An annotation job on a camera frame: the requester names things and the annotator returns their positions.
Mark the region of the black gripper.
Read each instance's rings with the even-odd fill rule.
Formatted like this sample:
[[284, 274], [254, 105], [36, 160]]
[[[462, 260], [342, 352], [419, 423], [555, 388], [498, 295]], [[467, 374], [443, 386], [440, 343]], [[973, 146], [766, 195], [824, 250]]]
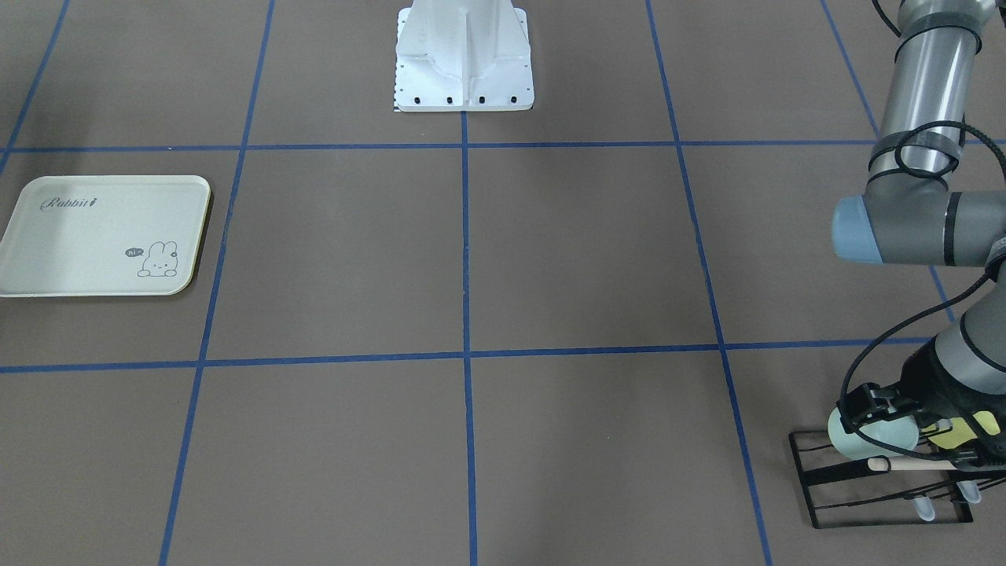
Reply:
[[859, 384], [841, 394], [839, 423], [853, 434], [866, 425], [912, 415], [928, 441], [950, 458], [993, 455], [993, 368], [965, 340], [931, 338], [902, 366], [894, 386]]

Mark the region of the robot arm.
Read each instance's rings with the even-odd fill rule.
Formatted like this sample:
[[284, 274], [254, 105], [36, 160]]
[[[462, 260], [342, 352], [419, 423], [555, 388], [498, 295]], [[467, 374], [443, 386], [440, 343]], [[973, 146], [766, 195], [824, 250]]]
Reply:
[[917, 429], [962, 420], [971, 438], [926, 454], [960, 469], [1004, 466], [1004, 191], [952, 191], [967, 136], [999, 164], [1004, 151], [967, 122], [967, 93], [983, 32], [1004, 15], [1002, 1], [902, 1], [894, 75], [883, 125], [860, 196], [841, 200], [832, 219], [835, 254], [869, 264], [978, 267], [965, 291], [908, 319], [912, 325], [992, 289], [903, 363], [890, 386], [852, 388], [858, 355], [836, 404], [841, 428], [873, 454], [917, 458], [866, 427], [906, 419]]

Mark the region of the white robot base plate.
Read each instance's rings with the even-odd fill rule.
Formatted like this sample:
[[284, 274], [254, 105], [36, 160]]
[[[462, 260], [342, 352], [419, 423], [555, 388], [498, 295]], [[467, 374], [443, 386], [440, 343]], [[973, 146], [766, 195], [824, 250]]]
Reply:
[[531, 33], [512, 2], [413, 1], [396, 24], [396, 112], [533, 108]]

